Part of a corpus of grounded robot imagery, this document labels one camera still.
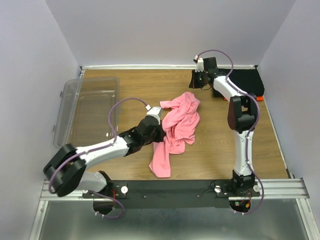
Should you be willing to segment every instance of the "white wall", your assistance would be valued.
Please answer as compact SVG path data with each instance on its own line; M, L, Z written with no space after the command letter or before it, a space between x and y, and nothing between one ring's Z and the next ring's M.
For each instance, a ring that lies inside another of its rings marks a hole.
M88 66L193 64L212 48L238 65L257 65L295 0L46 1L75 58Z
M79 65L44 0L2 0L0 23L0 239L26 240L59 94Z
M258 68L288 169L320 225L320 1L297 0Z

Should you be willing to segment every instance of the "wooden tabletop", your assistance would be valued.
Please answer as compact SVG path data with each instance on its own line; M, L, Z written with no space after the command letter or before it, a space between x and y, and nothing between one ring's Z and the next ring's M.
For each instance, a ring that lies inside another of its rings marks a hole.
M186 144L185 152L170 155L170 180L230 179L235 164L235 137L227 123L228 102L213 98L210 90L190 89L190 70L86 70L85 78L117 77L119 99L137 97L151 106L192 92L201 101L200 122L195 130L195 143ZM264 102L260 102L261 119L252 143L253 167L262 179L288 178L274 130ZM169 110L164 110L162 118ZM121 105L118 132L136 126L146 115L144 106L129 100ZM105 171L113 180L155 180L148 165L153 146L139 152L96 165L89 171Z

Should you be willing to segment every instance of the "pink towel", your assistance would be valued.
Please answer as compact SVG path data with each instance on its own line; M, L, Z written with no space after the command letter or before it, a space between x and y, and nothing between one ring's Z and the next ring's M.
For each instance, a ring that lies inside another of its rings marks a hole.
M171 176L169 154L182 154L185 142L195 142L195 129L200 116L197 108L200 101L191 92L185 92L172 101L161 101L163 109L171 109L162 121L166 133L163 142L153 143L153 159L149 168L158 178Z

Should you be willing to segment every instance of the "clear plastic container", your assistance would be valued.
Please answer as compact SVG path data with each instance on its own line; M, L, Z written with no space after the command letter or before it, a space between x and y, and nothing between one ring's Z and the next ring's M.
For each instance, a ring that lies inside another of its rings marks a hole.
M112 139L108 114L119 101L116 77L73 79L64 85L53 144L61 148L67 143L85 147ZM111 115L118 128L118 108Z

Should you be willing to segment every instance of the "gray floor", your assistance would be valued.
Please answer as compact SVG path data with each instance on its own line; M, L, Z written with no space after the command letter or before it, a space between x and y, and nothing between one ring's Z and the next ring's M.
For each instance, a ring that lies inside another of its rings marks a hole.
M306 240L308 237L294 199L269 199L247 216L218 208L128 209L116 220L95 216L89 201L53 201L49 203L40 239Z

